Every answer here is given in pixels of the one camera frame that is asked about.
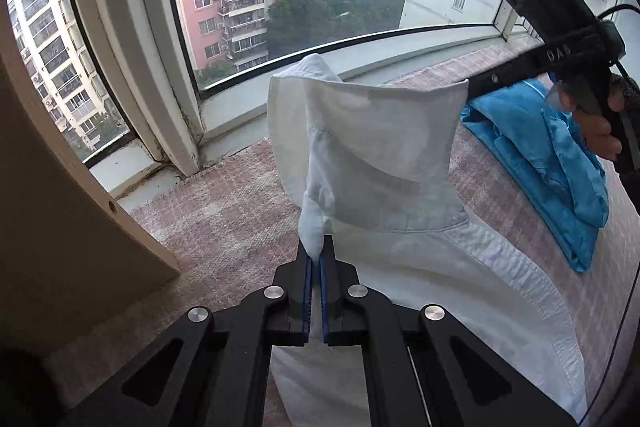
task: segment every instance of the blue fabric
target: blue fabric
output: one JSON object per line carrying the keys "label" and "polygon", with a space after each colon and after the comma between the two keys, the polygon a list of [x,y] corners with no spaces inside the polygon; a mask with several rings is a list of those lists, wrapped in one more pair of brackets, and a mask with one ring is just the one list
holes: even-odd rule
{"label": "blue fabric", "polygon": [[571,267],[587,272],[609,217],[605,173],[571,115],[549,107],[547,89],[526,80],[476,98],[462,123],[518,182]]}

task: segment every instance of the white fabric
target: white fabric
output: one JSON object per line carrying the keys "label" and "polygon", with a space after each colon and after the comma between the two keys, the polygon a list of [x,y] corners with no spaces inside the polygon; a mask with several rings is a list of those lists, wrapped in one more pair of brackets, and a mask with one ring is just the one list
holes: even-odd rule
{"label": "white fabric", "polygon": [[[331,233],[337,259],[354,264],[361,283],[414,309],[443,305],[579,420],[584,362],[558,290],[449,183],[466,89],[345,84],[310,55],[271,79],[278,174],[302,206],[298,231],[315,261]],[[316,304],[310,344],[273,350],[289,418],[295,427],[367,426],[359,349],[322,344]]]}

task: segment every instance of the black device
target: black device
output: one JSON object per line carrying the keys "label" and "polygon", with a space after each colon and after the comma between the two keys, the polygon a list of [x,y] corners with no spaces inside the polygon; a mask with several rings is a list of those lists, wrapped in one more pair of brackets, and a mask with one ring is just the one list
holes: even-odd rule
{"label": "black device", "polygon": [[[607,105],[609,68],[624,54],[611,22],[583,0],[506,0],[545,43],[469,77],[468,98],[553,72],[623,144],[618,172],[638,172],[632,121]],[[637,93],[634,86],[627,92]],[[312,263],[302,244],[273,285],[233,308],[194,307],[61,426],[258,427],[272,346],[308,341]],[[420,311],[360,285],[324,238],[319,266],[324,341],[362,346],[372,427],[575,426],[574,419],[437,303]]]}

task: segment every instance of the silver screw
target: silver screw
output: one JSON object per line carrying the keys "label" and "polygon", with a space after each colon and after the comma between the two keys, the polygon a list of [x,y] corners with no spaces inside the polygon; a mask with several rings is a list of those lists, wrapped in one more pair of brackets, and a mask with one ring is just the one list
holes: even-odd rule
{"label": "silver screw", "polygon": [[187,313],[187,317],[191,322],[202,322],[208,316],[209,312],[207,312],[206,308],[191,308]]}
{"label": "silver screw", "polygon": [[349,295],[351,295],[351,297],[364,297],[367,293],[369,293],[369,290],[367,290],[366,286],[363,286],[362,284],[354,284],[349,286],[349,289],[347,290],[349,292]]}
{"label": "silver screw", "polygon": [[280,286],[267,286],[264,289],[264,296],[268,299],[279,299],[284,295],[284,290]]}
{"label": "silver screw", "polygon": [[427,306],[424,309],[424,316],[427,317],[430,321],[439,321],[444,317],[444,310],[440,308],[440,306],[433,304],[431,306]]}

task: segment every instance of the finger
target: finger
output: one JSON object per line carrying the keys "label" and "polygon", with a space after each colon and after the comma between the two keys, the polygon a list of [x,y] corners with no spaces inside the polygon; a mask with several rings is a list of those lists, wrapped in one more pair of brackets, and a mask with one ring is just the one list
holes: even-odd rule
{"label": "finger", "polygon": [[588,114],[581,109],[574,111],[574,120],[580,124],[583,136],[611,134],[611,124],[603,116]]}
{"label": "finger", "polygon": [[560,103],[565,110],[569,112],[575,111],[575,100],[574,97],[572,97],[569,93],[560,91],[560,93],[558,94],[558,98],[560,99]]}
{"label": "finger", "polygon": [[612,111],[620,112],[625,108],[625,94],[619,87],[614,87],[609,95],[609,107]]}
{"label": "finger", "polygon": [[622,152],[620,140],[612,136],[585,136],[584,140],[591,152],[606,160],[615,161]]}

